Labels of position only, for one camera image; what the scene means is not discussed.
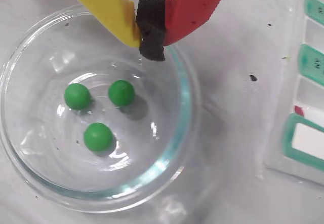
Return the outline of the gripper red moving right finger foam pad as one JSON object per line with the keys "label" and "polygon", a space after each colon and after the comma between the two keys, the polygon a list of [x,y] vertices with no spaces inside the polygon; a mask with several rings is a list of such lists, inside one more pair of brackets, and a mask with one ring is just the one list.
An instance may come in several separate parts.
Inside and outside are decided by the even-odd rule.
{"label": "gripper red moving right finger foam pad", "polygon": [[164,48],[204,25],[221,0],[138,0],[136,24],[140,54],[164,61]]}

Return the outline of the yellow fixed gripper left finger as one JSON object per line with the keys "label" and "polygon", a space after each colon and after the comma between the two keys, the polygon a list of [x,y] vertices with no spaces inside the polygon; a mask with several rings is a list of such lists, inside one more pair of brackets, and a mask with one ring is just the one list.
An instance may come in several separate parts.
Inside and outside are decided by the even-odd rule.
{"label": "yellow fixed gripper left finger", "polygon": [[130,0],[78,0],[123,44],[138,48],[140,31],[135,22],[134,3]]}

